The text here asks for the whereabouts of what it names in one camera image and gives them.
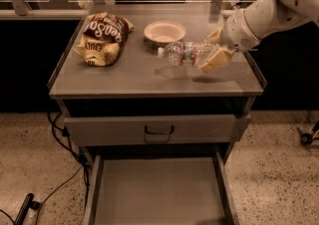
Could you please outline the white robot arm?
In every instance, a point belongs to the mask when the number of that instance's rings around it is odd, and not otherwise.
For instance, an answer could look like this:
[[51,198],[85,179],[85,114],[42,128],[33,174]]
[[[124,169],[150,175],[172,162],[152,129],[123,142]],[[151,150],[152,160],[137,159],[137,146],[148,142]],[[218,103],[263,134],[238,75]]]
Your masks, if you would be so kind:
[[229,64],[235,52],[247,52],[273,33],[310,21],[319,26],[319,0],[256,0],[236,10],[206,37],[213,50],[198,67],[212,72]]

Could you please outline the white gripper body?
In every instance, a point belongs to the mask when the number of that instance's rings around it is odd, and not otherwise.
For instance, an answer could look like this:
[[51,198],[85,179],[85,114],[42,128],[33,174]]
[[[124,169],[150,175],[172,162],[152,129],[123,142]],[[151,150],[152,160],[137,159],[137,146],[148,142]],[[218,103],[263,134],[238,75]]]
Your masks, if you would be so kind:
[[260,43],[257,36],[261,23],[259,10],[240,9],[227,18],[221,31],[222,43],[234,50],[247,52]]

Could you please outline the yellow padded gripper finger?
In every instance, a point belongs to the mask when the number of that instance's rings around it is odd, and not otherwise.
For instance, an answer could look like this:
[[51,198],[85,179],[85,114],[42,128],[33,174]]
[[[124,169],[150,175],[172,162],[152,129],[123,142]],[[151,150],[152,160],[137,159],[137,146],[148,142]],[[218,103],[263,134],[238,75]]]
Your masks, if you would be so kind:
[[209,54],[199,68],[206,73],[212,72],[229,64],[233,54],[234,50],[227,46],[218,47]]
[[213,30],[205,39],[204,42],[205,43],[209,43],[212,45],[218,44],[221,42],[221,31],[222,28],[216,28],[215,30]]

